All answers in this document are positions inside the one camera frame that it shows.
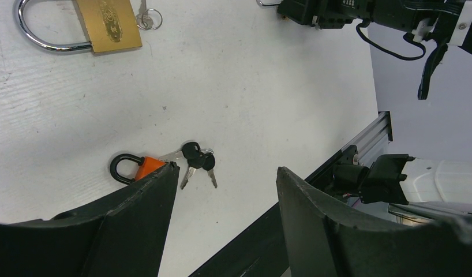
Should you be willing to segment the brass padlock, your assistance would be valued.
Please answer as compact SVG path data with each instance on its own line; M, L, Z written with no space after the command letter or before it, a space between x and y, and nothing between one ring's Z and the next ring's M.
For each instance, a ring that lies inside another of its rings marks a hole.
M26 22L30 1L15 1L13 15L21 33L37 47L56 53L91 50L94 54L137 49L143 46L130 1L76 1L86 42L54 44L36 36Z

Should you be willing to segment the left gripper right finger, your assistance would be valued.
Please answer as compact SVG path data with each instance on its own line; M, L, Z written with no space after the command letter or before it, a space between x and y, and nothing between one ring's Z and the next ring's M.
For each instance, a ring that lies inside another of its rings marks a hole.
M286 167L276 186L292 276L472 276L472 216L394 223L349 207Z

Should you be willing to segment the orange black padlock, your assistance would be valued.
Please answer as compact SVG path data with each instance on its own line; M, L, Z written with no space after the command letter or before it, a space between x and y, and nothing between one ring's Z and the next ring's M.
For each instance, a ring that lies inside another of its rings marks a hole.
M127 170L122 169L121 172L119 172L118 167L119 164L126 164L127 162L132 164L132 172L125 175ZM130 185L163 167L165 164L166 162L149 156L136 156L134 154L122 153L111 160L108 169L114 180L125 185Z

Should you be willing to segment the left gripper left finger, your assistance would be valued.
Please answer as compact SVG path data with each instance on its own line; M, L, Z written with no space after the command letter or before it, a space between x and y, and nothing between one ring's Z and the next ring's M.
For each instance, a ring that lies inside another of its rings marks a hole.
M0 224L0 276L157 276L179 167L50 220Z

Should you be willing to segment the silver key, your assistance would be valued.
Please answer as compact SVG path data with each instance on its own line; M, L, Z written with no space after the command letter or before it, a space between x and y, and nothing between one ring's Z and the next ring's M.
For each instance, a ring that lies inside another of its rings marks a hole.
M143 31L154 31L162 26L163 16L160 11L148 8L146 0L141 0L136 23L137 27Z

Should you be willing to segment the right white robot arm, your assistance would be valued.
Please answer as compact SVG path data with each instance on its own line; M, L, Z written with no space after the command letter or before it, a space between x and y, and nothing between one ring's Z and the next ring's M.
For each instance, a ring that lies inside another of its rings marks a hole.
M359 20L356 31L371 23L404 32L404 41L425 58L417 98L425 100L431 77L449 46L472 55L472 1L281 1L281 16L319 29L341 29ZM318 189L334 197L357 197L364 204L440 202L472 205L472 165L382 155L370 166L340 162Z

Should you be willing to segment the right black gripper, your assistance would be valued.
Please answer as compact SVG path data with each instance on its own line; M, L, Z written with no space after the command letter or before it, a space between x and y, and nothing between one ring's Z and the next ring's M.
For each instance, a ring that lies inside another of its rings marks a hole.
M299 25L317 29L341 29L356 18L370 17L367 0L281 1L277 13Z

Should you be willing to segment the small padlock with keys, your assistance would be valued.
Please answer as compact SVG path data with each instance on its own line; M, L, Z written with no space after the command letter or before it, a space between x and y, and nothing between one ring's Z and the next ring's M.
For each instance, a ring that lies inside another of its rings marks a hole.
M257 5L262 8L262 9L273 9L276 12L276 15L282 19L282 20L287 20L287 17L285 15L280 14L277 9L278 6L282 3L282 0L276 0L273 2L264 2L262 0L256 0Z

